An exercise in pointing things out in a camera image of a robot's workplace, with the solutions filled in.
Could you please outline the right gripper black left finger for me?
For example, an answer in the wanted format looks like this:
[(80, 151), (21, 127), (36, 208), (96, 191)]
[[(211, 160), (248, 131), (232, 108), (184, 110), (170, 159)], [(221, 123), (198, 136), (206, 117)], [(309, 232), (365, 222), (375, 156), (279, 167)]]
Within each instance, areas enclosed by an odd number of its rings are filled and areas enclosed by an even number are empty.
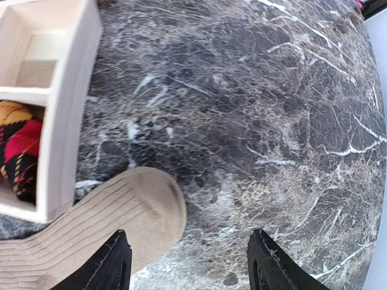
[(124, 230), (117, 230), (77, 271), (55, 285), (55, 290), (129, 288), (132, 249)]

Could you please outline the plain brown sock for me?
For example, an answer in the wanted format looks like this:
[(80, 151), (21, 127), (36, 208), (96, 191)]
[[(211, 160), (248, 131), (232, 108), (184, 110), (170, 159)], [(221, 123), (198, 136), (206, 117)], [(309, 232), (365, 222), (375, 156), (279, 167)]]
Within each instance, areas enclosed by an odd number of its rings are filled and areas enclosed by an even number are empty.
[(165, 255), (187, 221), (170, 175), (151, 167), (123, 172), (86, 195), (41, 232), (1, 242), (2, 289), (50, 289), (78, 270), (117, 230), (133, 251), (132, 272)]

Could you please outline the argyle black red orange sock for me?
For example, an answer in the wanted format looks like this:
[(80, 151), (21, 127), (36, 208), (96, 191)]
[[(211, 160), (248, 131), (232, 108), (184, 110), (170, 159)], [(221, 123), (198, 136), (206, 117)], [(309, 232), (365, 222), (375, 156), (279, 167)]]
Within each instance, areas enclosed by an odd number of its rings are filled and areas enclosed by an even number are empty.
[(26, 105), (1, 101), (1, 175), (16, 197), (36, 203), (42, 122)]

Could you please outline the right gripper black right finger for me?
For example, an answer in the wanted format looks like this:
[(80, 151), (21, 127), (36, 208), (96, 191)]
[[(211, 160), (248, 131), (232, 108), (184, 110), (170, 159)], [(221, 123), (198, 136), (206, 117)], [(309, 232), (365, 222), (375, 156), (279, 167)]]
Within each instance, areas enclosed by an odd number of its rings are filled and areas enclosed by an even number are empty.
[(328, 290), (299, 267), (262, 229), (253, 231), (247, 246), (250, 289)]

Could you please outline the wooden compartment tray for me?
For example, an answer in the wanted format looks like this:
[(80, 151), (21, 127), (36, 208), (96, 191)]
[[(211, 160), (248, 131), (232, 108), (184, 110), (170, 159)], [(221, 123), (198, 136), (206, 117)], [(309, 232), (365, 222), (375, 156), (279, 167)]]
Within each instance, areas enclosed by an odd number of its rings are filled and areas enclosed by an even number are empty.
[(1, 185), (1, 213), (47, 223), (72, 207), (80, 127), (102, 23), (95, 1), (1, 2), (1, 99), (42, 118), (36, 202)]

